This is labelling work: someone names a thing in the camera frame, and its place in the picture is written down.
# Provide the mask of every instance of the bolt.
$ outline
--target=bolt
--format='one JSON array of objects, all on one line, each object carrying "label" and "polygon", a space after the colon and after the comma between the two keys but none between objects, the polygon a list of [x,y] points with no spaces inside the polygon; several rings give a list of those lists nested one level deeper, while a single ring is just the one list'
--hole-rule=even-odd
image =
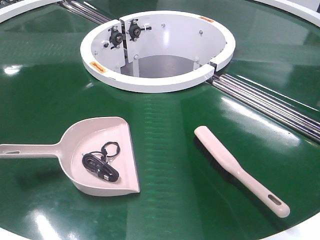
[{"label": "bolt", "polygon": [[117,36],[115,38],[115,40],[117,41],[117,43],[121,43],[122,42],[122,36]]},{"label": "bolt", "polygon": [[133,30],[133,35],[135,35],[135,36],[139,36],[140,35],[140,29],[139,28],[135,28],[134,30]]}]

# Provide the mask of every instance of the hand brush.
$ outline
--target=hand brush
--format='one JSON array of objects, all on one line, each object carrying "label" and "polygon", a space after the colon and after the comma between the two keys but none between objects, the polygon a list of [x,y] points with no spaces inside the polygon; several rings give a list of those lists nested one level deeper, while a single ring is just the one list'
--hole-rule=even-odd
[{"label": "hand brush", "polygon": [[260,182],[248,174],[238,163],[234,156],[217,139],[206,126],[199,126],[194,134],[217,160],[217,162],[253,192],[265,205],[267,205],[278,217],[285,218],[290,214],[290,208],[276,195],[269,191]]}]

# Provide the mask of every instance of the dustpan handle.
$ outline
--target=dustpan handle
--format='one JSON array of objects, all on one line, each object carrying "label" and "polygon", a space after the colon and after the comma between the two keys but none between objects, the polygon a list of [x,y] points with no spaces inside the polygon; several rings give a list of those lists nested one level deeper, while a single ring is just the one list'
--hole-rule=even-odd
[{"label": "dustpan handle", "polygon": [[57,144],[0,144],[0,159],[57,158],[58,155]]}]

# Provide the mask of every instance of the black cable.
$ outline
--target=black cable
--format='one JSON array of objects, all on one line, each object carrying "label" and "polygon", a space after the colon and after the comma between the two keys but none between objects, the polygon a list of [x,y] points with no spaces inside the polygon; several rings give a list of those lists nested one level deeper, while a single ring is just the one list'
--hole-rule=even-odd
[{"label": "black cable", "polygon": [[[109,145],[116,145],[116,152],[113,155],[108,155],[106,147]],[[105,143],[102,148],[101,148],[101,153],[102,153],[102,157],[101,159],[104,162],[112,162],[120,153],[120,146],[119,143],[117,143],[116,141],[108,141],[107,143]]]},{"label": "black cable", "polygon": [[[106,147],[110,144],[116,145],[117,148],[114,155],[108,156]],[[108,158],[114,159],[119,153],[120,147],[117,142],[107,142],[103,145],[101,151],[92,151],[83,155],[82,164],[88,171],[95,173],[98,178],[108,182],[116,182],[119,178],[119,172],[108,164]]]}]

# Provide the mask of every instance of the hole in brush handle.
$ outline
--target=hole in brush handle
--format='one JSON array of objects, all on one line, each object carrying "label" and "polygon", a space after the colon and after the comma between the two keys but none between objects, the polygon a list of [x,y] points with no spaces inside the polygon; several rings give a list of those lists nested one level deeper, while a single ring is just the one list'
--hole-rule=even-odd
[{"label": "hole in brush handle", "polygon": [[273,196],[273,195],[271,195],[271,194],[268,195],[268,198],[269,198],[272,202],[274,202],[275,204],[277,204],[278,206],[280,206],[280,205],[282,204],[281,201],[279,201],[275,196]]},{"label": "hole in brush handle", "polygon": [[8,151],[8,152],[5,152],[4,154],[20,154],[21,152],[20,151]]}]

